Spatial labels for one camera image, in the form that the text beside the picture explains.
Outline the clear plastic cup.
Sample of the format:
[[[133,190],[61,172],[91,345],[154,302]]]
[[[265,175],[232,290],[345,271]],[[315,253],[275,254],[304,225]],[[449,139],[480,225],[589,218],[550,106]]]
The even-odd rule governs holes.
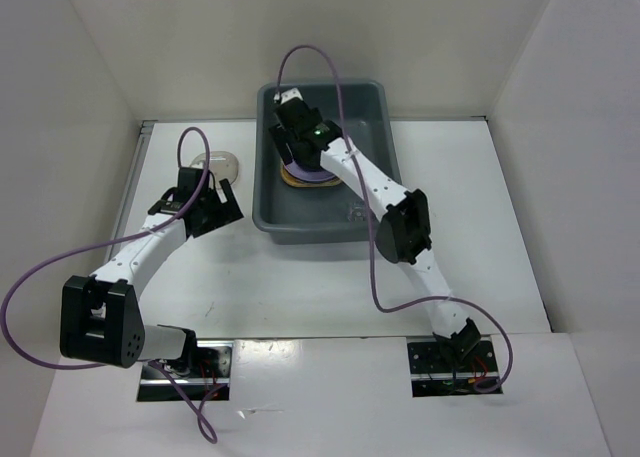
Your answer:
[[[349,222],[365,222],[368,215],[367,206],[363,201],[354,201],[347,206],[347,220]]]

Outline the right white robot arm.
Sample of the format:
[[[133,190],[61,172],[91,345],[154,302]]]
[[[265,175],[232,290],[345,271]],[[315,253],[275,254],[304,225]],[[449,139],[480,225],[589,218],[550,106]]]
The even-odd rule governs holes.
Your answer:
[[[269,130],[281,174],[298,186],[342,183],[365,204],[369,253],[399,265],[426,306],[441,363],[460,370],[480,341],[477,325],[455,302],[435,259],[426,194],[410,191],[372,163],[343,129],[310,107],[292,88],[274,97]]]

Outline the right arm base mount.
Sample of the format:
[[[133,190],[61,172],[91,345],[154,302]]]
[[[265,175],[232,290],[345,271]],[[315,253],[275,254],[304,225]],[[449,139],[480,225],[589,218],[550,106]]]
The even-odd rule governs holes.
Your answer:
[[[414,398],[480,395],[500,377],[489,339],[481,340],[456,370],[434,339],[408,339],[406,347]]]

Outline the woven bamboo square tray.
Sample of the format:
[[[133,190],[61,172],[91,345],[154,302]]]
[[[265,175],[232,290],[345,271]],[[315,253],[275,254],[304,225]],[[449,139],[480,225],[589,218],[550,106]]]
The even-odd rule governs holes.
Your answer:
[[[293,176],[283,164],[280,165],[280,176],[284,183],[292,188],[331,188],[342,183],[342,181],[336,177],[322,182],[304,181]]]

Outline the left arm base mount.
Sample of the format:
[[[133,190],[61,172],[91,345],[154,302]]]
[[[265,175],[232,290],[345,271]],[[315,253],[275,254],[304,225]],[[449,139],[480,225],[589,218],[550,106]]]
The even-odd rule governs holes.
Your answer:
[[[163,369],[176,381],[192,402],[200,402],[212,392],[210,401],[228,401],[234,342],[232,340],[199,340],[195,361],[172,366],[163,362]],[[181,399],[163,374],[144,364],[141,370],[137,402],[172,402]]]

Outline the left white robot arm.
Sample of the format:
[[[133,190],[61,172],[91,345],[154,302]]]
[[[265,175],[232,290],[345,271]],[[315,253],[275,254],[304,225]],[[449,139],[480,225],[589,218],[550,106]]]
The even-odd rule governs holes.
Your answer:
[[[229,180],[216,180],[199,168],[180,168],[176,186],[148,210],[142,237],[123,246],[91,275],[72,276],[65,283],[62,355],[121,368],[163,360],[177,376],[194,373],[200,362],[195,332],[144,324],[139,299],[182,245],[242,217]]]

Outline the black round plate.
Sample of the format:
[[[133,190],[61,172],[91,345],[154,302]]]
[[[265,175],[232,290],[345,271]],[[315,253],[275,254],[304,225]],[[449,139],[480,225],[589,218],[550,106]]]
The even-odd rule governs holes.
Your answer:
[[[298,139],[280,124],[269,127],[268,132],[285,165],[296,166],[306,172],[321,170],[319,151],[310,141]]]

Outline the clear square small dish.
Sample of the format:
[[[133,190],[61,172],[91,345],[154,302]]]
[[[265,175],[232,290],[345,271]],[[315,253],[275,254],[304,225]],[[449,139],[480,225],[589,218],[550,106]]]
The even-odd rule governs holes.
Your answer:
[[[221,189],[221,181],[227,180],[233,185],[239,176],[239,160],[227,151],[211,151],[209,154],[201,153],[191,162],[190,167],[203,169],[208,164],[212,176],[209,179],[209,187]]]

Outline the grey plastic bin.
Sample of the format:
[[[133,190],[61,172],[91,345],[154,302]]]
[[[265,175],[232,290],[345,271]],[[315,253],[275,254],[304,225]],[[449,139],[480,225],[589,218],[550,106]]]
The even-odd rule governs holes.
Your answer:
[[[371,79],[341,82],[346,128],[356,147],[394,181],[401,175],[384,87]],[[344,184],[331,188],[292,188],[280,176],[281,158],[268,128],[276,85],[257,94],[257,131],[252,218],[279,245],[339,243],[368,239],[365,222],[349,222],[347,206],[362,201]]]

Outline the purple round plate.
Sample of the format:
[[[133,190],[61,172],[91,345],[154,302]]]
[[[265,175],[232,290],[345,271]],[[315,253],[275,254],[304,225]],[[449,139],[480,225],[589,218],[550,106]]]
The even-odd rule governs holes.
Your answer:
[[[307,170],[303,167],[301,167],[300,165],[298,165],[296,162],[292,161],[289,164],[283,164],[286,169],[295,177],[304,180],[304,181],[308,181],[308,182],[322,182],[322,181],[326,181],[329,180],[333,177],[336,177],[334,174],[332,174],[331,172],[325,171],[323,169],[320,170]]]

